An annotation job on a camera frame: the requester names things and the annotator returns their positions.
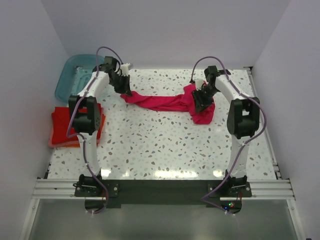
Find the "magenta t-shirt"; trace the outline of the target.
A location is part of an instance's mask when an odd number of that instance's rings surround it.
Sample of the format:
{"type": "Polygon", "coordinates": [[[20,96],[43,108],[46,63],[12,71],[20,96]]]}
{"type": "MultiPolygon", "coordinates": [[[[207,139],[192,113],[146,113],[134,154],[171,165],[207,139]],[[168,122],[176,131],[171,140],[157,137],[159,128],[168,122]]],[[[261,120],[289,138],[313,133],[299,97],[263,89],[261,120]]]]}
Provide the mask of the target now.
{"type": "Polygon", "coordinates": [[[131,96],[121,94],[120,97],[128,104],[158,112],[183,112],[189,113],[196,125],[208,125],[214,118],[215,104],[211,104],[204,111],[197,113],[192,92],[196,90],[194,84],[183,88],[184,93],[175,96],[140,95],[132,91],[131,96]]]}

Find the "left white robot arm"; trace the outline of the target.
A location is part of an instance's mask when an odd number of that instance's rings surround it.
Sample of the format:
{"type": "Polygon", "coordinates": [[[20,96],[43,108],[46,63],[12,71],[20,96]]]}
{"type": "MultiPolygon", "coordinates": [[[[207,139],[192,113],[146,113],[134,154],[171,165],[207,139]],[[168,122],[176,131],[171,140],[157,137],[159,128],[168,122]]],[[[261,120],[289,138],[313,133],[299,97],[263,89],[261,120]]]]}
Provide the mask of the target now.
{"type": "Polygon", "coordinates": [[[68,99],[69,124],[67,137],[78,138],[86,175],[96,178],[101,173],[97,155],[97,136],[102,124],[102,114],[97,98],[111,85],[118,94],[132,96],[130,89],[131,63],[120,63],[116,58],[106,56],[102,64],[97,64],[84,89],[68,99]]]}

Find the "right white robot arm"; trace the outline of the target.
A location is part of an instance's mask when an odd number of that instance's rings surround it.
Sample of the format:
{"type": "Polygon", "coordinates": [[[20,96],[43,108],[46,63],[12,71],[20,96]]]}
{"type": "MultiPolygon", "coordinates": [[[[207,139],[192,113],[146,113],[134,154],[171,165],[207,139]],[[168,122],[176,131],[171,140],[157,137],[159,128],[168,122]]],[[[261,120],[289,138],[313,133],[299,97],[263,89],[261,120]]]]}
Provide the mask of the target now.
{"type": "Polygon", "coordinates": [[[204,70],[206,80],[191,79],[195,86],[191,92],[195,112],[203,113],[214,102],[214,96],[221,93],[229,103],[226,126],[231,135],[231,155],[223,180],[223,192],[235,196],[247,184],[247,160],[250,141],[260,126],[260,100],[245,95],[231,81],[228,70],[209,66],[204,70]]]}

